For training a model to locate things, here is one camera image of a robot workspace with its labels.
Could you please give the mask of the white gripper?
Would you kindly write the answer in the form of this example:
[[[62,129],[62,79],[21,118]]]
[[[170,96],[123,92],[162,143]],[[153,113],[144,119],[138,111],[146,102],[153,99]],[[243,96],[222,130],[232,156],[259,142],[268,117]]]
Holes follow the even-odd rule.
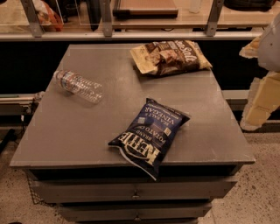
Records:
[[[261,128],[271,113],[280,107],[280,13],[239,52],[243,58],[258,57],[258,65],[269,71],[262,79],[254,78],[248,91],[248,102],[243,110],[240,126],[253,131]]]

